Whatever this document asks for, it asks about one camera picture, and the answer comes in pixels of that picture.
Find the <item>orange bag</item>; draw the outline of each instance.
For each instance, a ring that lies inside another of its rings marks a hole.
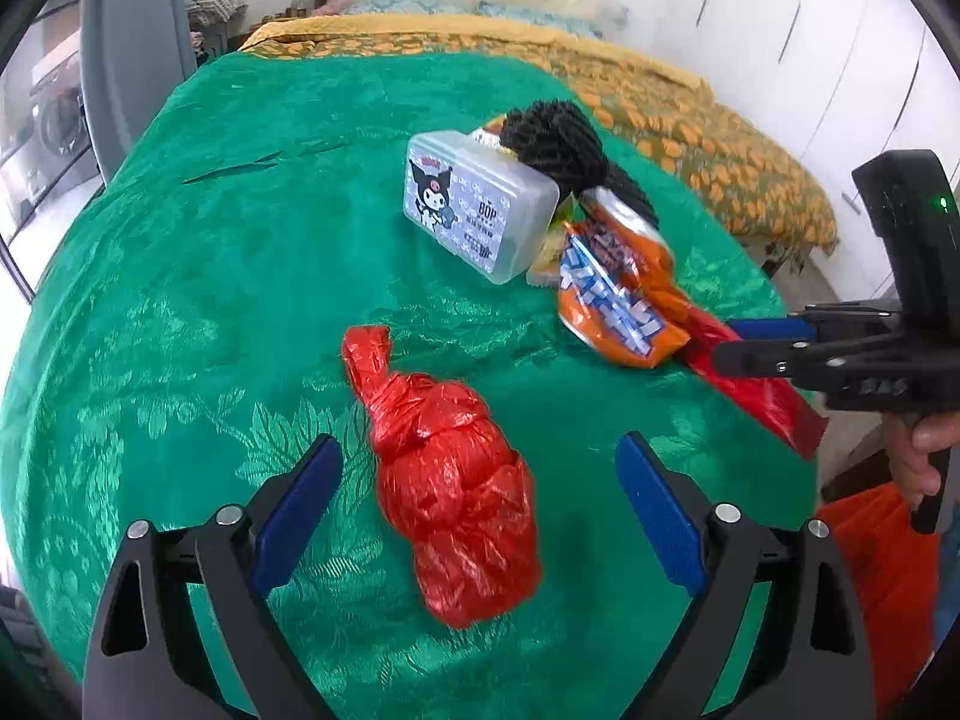
[[[933,652],[939,536],[910,527],[893,484],[821,507],[851,571],[870,640],[877,716],[899,701]]]

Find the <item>blue gripper pad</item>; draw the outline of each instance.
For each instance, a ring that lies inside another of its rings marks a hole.
[[[261,598],[287,584],[317,523],[326,513],[344,473],[344,459],[335,439],[314,452],[280,499],[256,538],[256,564],[251,588]]]
[[[616,445],[616,476],[666,578],[673,584],[681,584],[695,597],[707,586],[700,532],[658,471],[661,462],[653,450],[649,450],[653,458],[647,452],[647,447],[629,434],[622,437]]]
[[[784,319],[730,319],[727,322],[744,341],[816,341],[817,328],[799,317]]]

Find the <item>screw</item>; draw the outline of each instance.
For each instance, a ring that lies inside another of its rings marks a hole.
[[[224,506],[217,512],[218,525],[236,525],[243,517],[243,509],[239,506]]]
[[[150,523],[145,519],[138,519],[127,528],[127,538],[143,538],[149,530]]]
[[[733,525],[734,522],[739,522],[740,520],[740,509],[736,506],[733,506],[731,503],[722,503],[713,510],[714,514],[717,515],[717,519],[721,522],[727,522],[728,524]]]
[[[823,522],[822,519],[811,519],[810,522],[806,524],[806,528],[810,533],[813,533],[817,538],[826,538],[830,535],[830,528],[826,522]]]

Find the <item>cartoon character sticker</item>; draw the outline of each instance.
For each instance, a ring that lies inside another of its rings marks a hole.
[[[416,213],[430,232],[439,224],[450,229],[459,218],[450,208],[450,175],[453,168],[448,167],[439,175],[429,175],[420,166],[410,160],[416,183]]]

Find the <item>knotted plastic bag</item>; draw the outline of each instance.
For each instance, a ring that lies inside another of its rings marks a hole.
[[[392,371],[391,350],[384,326],[352,327],[342,347],[371,418],[377,502],[413,544],[426,607],[466,628],[539,584],[533,476],[473,389]]]

